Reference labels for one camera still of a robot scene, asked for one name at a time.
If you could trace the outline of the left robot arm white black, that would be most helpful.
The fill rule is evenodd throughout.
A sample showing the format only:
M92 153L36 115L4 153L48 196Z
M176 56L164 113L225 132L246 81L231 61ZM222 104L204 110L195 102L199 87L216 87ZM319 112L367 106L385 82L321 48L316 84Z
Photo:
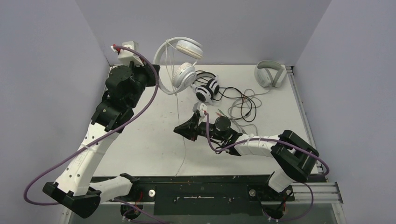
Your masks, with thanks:
M66 169L43 192L81 218L91 216L103 202L123 196L139 196L136 179L128 174L92 182L92 177L111 144L138 116L133 109L147 87L158 87L158 65L120 65L110 70L106 91L95 109L79 150L66 161Z

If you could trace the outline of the white wired headphones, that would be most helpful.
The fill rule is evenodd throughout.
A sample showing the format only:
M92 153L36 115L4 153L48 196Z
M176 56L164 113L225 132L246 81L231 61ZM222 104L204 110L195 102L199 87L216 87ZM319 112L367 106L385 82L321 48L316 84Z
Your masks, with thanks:
M175 69L174 54L169 53L168 49L172 48L188 57L193 58L193 63L184 62L178 69ZM159 89L167 94L174 95L177 102L177 119L180 125L180 113L179 113L179 101L178 94L183 90L187 89L192 85L197 73L195 71L195 65L198 60L203 57L202 45L188 37L173 37L164 41L163 44L158 48L154 56L153 63L159 65L161 63L162 56L164 58L164 66L167 71L172 89L169 90L165 87L162 80L159 79Z

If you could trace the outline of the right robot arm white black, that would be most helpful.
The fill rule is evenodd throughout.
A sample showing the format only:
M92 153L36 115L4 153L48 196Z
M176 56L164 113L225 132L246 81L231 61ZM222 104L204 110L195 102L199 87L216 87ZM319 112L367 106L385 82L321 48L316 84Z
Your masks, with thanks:
M306 182L319 159L318 151L295 132L284 130L274 136L258 136L239 133L231 128L231 120L220 116L211 124L206 112L196 112L183 124L174 128L184 138L196 141L205 137L216 153L226 152L234 156L264 156L274 159L279 169L274 171L264 187L265 196L277 199L294 182Z

